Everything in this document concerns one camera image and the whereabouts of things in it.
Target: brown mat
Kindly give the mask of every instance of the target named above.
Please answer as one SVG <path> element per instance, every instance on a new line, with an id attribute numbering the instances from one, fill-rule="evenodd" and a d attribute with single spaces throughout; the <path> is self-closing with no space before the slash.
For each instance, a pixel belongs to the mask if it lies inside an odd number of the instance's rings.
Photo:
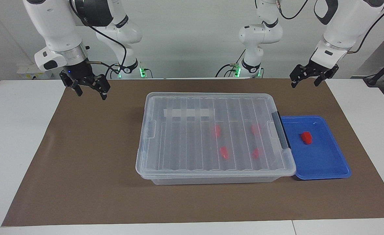
<path id="1" fill-rule="evenodd" d="M 384 217 L 384 183 L 328 86 L 288 79 L 111 81 L 108 100 L 67 89 L 2 226 Z M 254 92 L 283 116 L 320 115 L 352 176 L 344 180 L 155 186 L 135 171 L 149 92 Z"/>

